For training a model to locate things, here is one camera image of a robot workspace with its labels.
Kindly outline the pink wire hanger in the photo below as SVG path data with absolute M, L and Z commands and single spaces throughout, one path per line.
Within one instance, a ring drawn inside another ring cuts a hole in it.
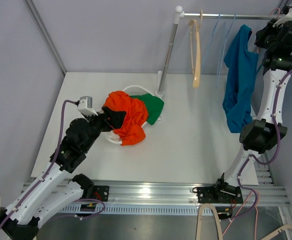
M 280 13 L 281 13 L 281 8 L 280 8 L 280 6 L 279 7 L 277 7 L 277 8 L 274 8 L 273 10 L 271 10 L 269 13 L 268 13 L 268 15 L 270 15 L 270 16 L 272 16 L 272 15 L 275 15 L 276 17 L 276 19 L 279 17 L 279 15 L 280 15 Z M 261 48 L 260 47 L 255 47 L 254 48 L 254 52 L 255 53 L 260 53 L 260 51 L 261 51 Z

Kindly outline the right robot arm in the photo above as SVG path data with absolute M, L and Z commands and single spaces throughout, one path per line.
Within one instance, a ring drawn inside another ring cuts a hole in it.
M 255 45 L 265 50 L 262 61 L 264 90 L 260 110 L 251 115 L 258 54 L 248 50 L 252 30 L 243 25 L 225 55 L 228 68 L 223 109 L 232 133 L 240 135 L 240 150 L 230 166 L 206 194 L 215 203 L 241 203 L 244 170 L 271 149 L 279 150 L 288 129 L 282 105 L 292 74 L 292 20 L 271 20 L 256 32 Z

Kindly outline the blue t shirt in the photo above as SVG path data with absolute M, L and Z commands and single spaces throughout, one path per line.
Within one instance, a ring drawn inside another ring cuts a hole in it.
M 224 57 L 228 68 L 223 109 L 231 133 L 238 134 L 252 122 L 251 98 L 255 88 L 259 55 L 248 50 L 252 30 L 240 27 Z

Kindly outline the beige plastic hanger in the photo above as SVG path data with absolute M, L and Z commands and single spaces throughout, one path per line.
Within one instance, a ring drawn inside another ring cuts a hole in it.
M 193 75 L 193 88 L 200 86 L 201 78 L 201 41 L 200 28 L 202 25 L 203 11 L 200 12 L 200 21 L 193 19 L 188 22 L 190 27 L 190 53 L 191 53 L 191 69 Z

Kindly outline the white t shirt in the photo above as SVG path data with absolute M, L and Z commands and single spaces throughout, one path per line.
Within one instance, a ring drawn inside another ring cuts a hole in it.
M 109 142 L 111 142 L 113 144 L 117 144 L 117 145 L 122 144 L 122 140 L 121 140 L 120 136 L 117 135 L 114 131 L 106 132 L 105 137 Z

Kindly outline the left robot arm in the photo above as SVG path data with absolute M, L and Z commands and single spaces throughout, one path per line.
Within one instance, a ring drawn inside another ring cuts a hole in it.
M 91 117 L 74 119 L 42 173 L 13 203 L 0 209 L 0 230 L 12 240 L 31 240 L 68 204 L 91 201 L 94 183 L 84 174 L 76 175 L 63 190 L 51 192 L 86 159 L 100 134 L 121 128 L 125 117 L 125 111 L 104 106 Z

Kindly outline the orange t shirt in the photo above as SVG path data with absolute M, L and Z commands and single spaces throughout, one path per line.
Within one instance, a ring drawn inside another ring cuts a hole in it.
M 146 138 L 142 125 L 148 118 L 148 111 L 144 102 L 118 90 L 108 95 L 104 106 L 113 111 L 127 112 L 122 128 L 114 130 L 120 136 L 122 146 L 132 146 Z

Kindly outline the green t shirt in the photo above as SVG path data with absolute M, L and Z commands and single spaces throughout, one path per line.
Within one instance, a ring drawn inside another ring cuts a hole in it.
M 130 97 L 144 102 L 148 111 L 148 118 L 146 122 L 150 125 L 154 125 L 162 113 L 164 101 L 150 93 L 143 95 L 131 95 Z

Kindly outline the light blue wire hanger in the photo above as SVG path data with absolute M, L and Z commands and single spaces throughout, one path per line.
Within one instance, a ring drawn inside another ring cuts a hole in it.
M 217 75 L 220 72 L 223 40 L 226 35 L 226 23 L 222 21 L 221 14 L 217 15 L 216 22 L 211 30 L 208 45 L 204 51 L 201 63 L 201 73 Z

